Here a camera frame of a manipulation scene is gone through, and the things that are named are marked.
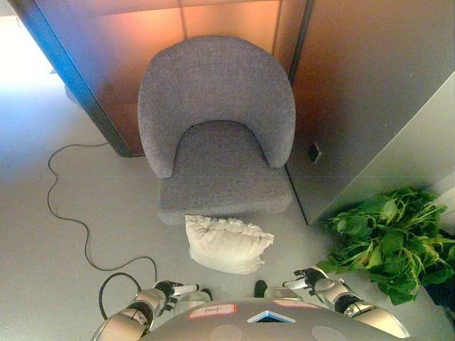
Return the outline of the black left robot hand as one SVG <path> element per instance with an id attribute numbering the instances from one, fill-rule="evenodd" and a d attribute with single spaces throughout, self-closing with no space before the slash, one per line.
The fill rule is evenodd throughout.
<path id="1" fill-rule="evenodd" d="M 154 288 L 164 293 L 166 296 L 164 310 L 170 311 L 175 307 L 177 302 L 176 296 L 196 292 L 199 289 L 199 285 L 183 285 L 174 281 L 159 281 L 154 285 Z"/>

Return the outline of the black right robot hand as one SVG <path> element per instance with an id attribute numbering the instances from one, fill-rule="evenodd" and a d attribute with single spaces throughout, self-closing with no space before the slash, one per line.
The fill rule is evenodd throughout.
<path id="1" fill-rule="evenodd" d="M 293 281 L 285 281 L 282 286 L 291 290 L 296 289 L 309 289 L 309 294 L 315 296 L 316 282 L 323 278 L 328 278 L 328 275 L 318 267 L 311 267 L 307 269 L 296 270 L 294 275 L 297 279 Z"/>

